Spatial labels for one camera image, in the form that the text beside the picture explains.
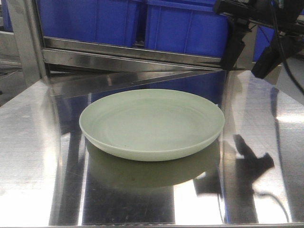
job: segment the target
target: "light green plate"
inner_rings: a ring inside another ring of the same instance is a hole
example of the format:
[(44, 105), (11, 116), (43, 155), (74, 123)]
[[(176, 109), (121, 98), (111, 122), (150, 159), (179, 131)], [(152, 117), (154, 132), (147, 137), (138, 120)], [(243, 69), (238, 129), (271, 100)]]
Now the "light green plate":
[(99, 149), (137, 161), (166, 161), (210, 145), (224, 126), (222, 111), (190, 93), (141, 89), (106, 96), (89, 105), (79, 124)]

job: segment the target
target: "metal frame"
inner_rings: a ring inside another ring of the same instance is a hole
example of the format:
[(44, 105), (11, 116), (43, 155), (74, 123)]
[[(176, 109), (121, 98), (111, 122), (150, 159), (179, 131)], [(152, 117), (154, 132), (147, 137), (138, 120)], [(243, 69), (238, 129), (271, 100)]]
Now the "metal frame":
[(25, 83), (30, 86), (40, 78), (49, 75), (48, 67), (43, 61), (41, 52), (44, 40), (38, 19), (36, 1), (9, 0), (7, 4)]
[(48, 76), (49, 67), (118, 72), (221, 70), (219, 58), (43, 37), (35, 0), (7, 3), (14, 33), (0, 32), (1, 39), (11, 41), (8, 55), (0, 56), (0, 62), (21, 64), (27, 86)]

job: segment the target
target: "blue crate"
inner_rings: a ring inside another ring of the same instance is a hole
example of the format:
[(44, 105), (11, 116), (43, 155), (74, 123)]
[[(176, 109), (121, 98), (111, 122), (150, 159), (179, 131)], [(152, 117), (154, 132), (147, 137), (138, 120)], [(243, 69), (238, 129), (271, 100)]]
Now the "blue crate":
[(45, 36), (131, 47), (143, 0), (38, 0)]
[(7, 32), (12, 32), (13, 27), (11, 25), (10, 21), (10, 15), (8, 11), (8, 6), (6, 0), (2, 0), (2, 16), (3, 16), (3, 26), (4, 26), (4, 31)]
[(256, 32), (256, 44), (253, 55), (253, 61), (257, 62), (263, 53), (264, 49), (270, 45), (270, 42), (274, 36), (274, 30), (272, 28), (259, 26)]
[(228, 22), (206, 4), (147, 0), (145, 48), (222, 57)]

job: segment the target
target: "stainless steel table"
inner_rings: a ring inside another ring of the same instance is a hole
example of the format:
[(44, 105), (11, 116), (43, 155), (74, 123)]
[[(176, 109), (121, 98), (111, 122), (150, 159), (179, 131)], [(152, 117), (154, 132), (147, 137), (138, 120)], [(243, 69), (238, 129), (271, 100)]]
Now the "stainless steel table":
[[(217, 103), (222, 135), (166, 162), (120, 159), (85, 140), (87, 105), (142, 88)], [(304, 107), (249, 71), (56, 76), (0, 116), (1, 227), (304, 227)]]

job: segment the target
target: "plate rim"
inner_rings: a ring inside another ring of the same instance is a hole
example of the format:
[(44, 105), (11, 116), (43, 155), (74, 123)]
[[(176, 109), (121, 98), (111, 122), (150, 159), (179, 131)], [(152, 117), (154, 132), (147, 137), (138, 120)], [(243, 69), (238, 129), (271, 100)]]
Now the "plate rim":
[[(83, 128), (83, 126), (82, 126), (82, 124), (81, 124), (81, 119), (82, 119), (82, 117), (83, 117), (83, 115), (84, 115), (84, 113), (85, 113), (85, 110), (87, 110), (88, 107), (92, 107), (91, 105), (93, 105), (95, 102), (100, 101), (100, 100), (102, 100), (102, 99), (104, 99), (104, 98), (106, 98), (106, 97), (121, 95), (121, 94), (123, 94), (123, 93), (130, 93), (130, 92), (134, 92), (134, 91), (138, 91), (138, 90), (141, 90), (141, 91), (142, 91), (142, 90), (149, 90), (149, 91), (151, 91), (151, 90), (154, 90), (154, 91), (156, 91), (156, 90), (158, 90), (158, 91), (174, 91), (174, 92), (176, 92), (176, 93), (181, 93), (181, 94), (184, 93), (184, 94), (191, 95), (191, 96), (193, 96), (193, 97), (199, 98), (199, 99), (201, 99), (201, 100), (204, 100), (205, 102), (211, 104), (216, 110), (219, 111), (218, 113), (220, 113), (220, 115), (221, 115), (221, 117), (222, 117), (222, 118), (221, 118), (222, 124), (221, 124), (219, 130), (218, 130), (215, 134), (213, 134), (212, 137), (209, 137), (209, 138), (207, 138), (207, 139), (204, 140), (204, 141), (201, 141), (201, 142), (199, 142), (199, 143), (196, 143), (196, 144), (193, 144), (193, 145), (190, 145), (190, 146), (186, 146), (186, 147), (180, 147), (180, 148), (171, 149), (171, 150), (161, 150), (161, 151), (152, 151), (152, 150), (130, 150), (130, 149), (122, 148), (122, 147), (117, 147), (117, 146), (109, 145), (109, 144), (106, 144), (106, 143), (104, 143), (104, 142), (101, 142), (101, 141), (95, 139), (94, 137), (90, 136), (90, 134), (88, 134), (88, 133), (84, 130), (84, 128)], [(225, 116), (224, 116), (224, 114), (223, 114), (223, 111), (222, 111), (216, 104), (214, 104), (212, 101), (210, 101), (210, 100), (208, 100), (208, 99), (206, 99), (206, 98), (204, 98), (204, 97), (202, 97), (202, 96), (199, 96), (199, 95), (195, 95), (195, 94), (192, 94), (192, 93), (189, 93), (189, 92), (180, 91), (180, 90), (174, 90), (174, 89), (135, 89), (135, 90), (128, 90), (128, 91), (123, 91), (123, 92), (111, 94), (111, 95), (102, 97), (102, 98), (100, 98), (100, 99), (94, 101), (94, 102), (91, 103), (90, 105), (88, 105), (88, 106), (82, 111), (82, 113), (81, 113), (81, 115), (80, 115), (80, 117), (79, 117), (79, 126), (80, 126), (80, 129), (81, 129), (81, 131), (83, 132), (83, 134), (86, 136), (86, 138), (87, 138), (89, 141), (90, 141), (90, 139), (93, 139), (93, 140), (96, 141), (97, 143), (100, 143), (100, 144), (102, 144), (102, 145), (104, 145), (104, 146), (106, 146), (106, 147), (109, 147), (109, 148), (112, 148), (112, 149), (115, 149), (115, 150), (125, 151), (125, 152), (132, 152), (132, 153), (149, 153), (149, 152), (153, 152), (153, 153), (164, 153), (164, 152), (170, 153), (170, 152), (176, 152), (176, 151), (182, 151), (182, 150), (191, 149), (191, 148), (197, 147), (197, 146), (199, 146), (199, 145), (201, 145), (201, 144), (204, 144), (205, 142), (209, 141), (210, 139), (214, 138), (215, 136), (216, 136), (216, 137), (215, 137), (215, 139), (216, 139), (216, 138), (219, 136), (219, 134), (222, 132), (224, 125), (225, 125)]]

